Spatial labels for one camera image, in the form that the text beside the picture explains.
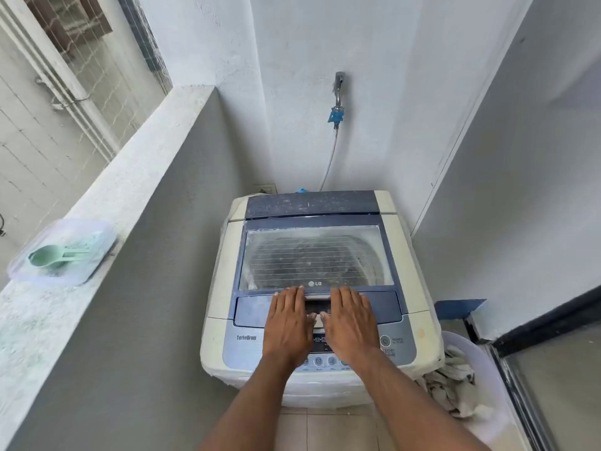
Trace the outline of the glass washing machine lid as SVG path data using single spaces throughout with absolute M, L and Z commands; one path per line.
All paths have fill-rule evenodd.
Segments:
M 331 288 L 370 298 L 378 324 L 409 313 L 383 216 L 326 215 L 244 222 L 228 318 L 264 328 L 272 294 L 303 286 L 321 308 Z

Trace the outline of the white crumpled laundry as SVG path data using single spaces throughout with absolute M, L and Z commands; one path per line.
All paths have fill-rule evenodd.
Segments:
M 432 399 L 459 420 L 487 420 L 494 409 L 483 402 L 475 384 L 475 371 L 465 353 L 453 345 L 445 347 L 445 363 L 416 380 Z

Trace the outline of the green measuring scoop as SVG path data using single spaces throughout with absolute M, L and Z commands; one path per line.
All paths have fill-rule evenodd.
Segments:
M 79 262 L 90 254 L 89 248 L 70 248 L 63 245 L 45 245 L 31 252 L 28 262 L 33 267 L 49 267 L 56 264 Z

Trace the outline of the black framed glass door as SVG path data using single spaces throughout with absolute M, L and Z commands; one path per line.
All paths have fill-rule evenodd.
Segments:
M 490 348 L 532 451 L 601 451 L 601 286 Z

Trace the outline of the person's right hand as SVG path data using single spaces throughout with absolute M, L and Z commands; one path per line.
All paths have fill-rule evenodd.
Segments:
M 381 354 L 377 322 L 372 311 L 372 325 L 361 325 L 358 321 L 359 296 L 365 296 L 350 289 L 350 317 L 338 317 L 338 289 L 330 291 L 332 329 L 325 332 L 326 342 L 335 355 L 360 373 L 375 357 Z

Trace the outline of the clear plastic container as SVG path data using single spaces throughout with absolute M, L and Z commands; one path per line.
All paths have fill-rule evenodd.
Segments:
M 79 286 L 99 267 L 117 239 L 114 225 L 103 220 L 64 218 L 51 222 L 11 260 L 7 274 L 14 281 L 57 286 Z M 45 245 L 89 248 L 90 254 L 79 262 L 33 267 L 27 256 Z

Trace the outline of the person's left forearm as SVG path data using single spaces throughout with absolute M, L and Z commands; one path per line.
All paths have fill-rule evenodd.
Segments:
M 305 360 L 280 350 L 263 356 L 199 451 L 274 451 L 284 388 Z

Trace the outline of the blue plastic dustpan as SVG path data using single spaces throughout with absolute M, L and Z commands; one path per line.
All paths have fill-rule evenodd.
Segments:
M 481 339 L 471 315 L 485 302 L 486 299 L 438 301 L 434 304 L 434 310 L 442 330 L 461 335 L 473 343 L 480 343 Z

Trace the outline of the cream blue washing machine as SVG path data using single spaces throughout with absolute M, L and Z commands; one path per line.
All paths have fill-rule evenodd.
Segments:
M 421 378 L 444 365 L 445 350 L 439 320 L 410 235 L 389 192 L 345 190 L 255 194 L 233 201 L 222 229 L 199 353 L 201 365 L 210 376 L 241 389 L 261 359 L 265 327 L 235 326 L 228 318 L 244 222 L 251 219 L 364 214 L 383 216 L 409 311 L 401 322 L 377 322 L 381 349 L 411 379 Z M 295 369 L 287 381 L 282 405 L 289 408 L 336 409 L 371 403 L 364 384 L 326 342 L 320 313 L 331 310 L 330 297 L 325 307 L 321 308 L 317 301 L 309 300 L 305 294 L 307 314 L 317 315 L 312 349 L 305 362 Z

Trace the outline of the white outdoor pipes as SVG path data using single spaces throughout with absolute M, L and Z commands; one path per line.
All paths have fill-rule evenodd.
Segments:
M 110 162 L 121 144 L 105 116 L 68 64 L 77 46 L 69 38 L 49 0 L 0 0 L 0 29 L 18 48 L 37 77 L 90 140 L 101 157 Z

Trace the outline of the white laundry basket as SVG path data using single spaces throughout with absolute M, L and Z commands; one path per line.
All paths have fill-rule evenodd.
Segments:
M 461 335 L 442 332 L 445 347 L 461 350 L 475 370 L 480 398 L 493 413 L 484 419 L 470 418 L 462 423 L 492 451 L 532 451 L 511 405 L 507 388 L 489 353 Z

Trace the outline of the person's left hand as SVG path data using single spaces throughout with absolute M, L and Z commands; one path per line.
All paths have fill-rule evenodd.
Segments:
M 272 300 L 267 314 L 262 358 L 273 362 L 287 374 L 302 365 L 312 349 L 312 333 L 305 331 L 305 289 L 296 287 L 296 317 L 287 317 L 287 288 L 282 293 L 282 313 L 272 320 Z

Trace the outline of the person's right forearm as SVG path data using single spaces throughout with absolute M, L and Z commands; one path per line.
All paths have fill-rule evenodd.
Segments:
M 363 381 L 398 451 L 491 451 L 378 348 L 344 360 Z

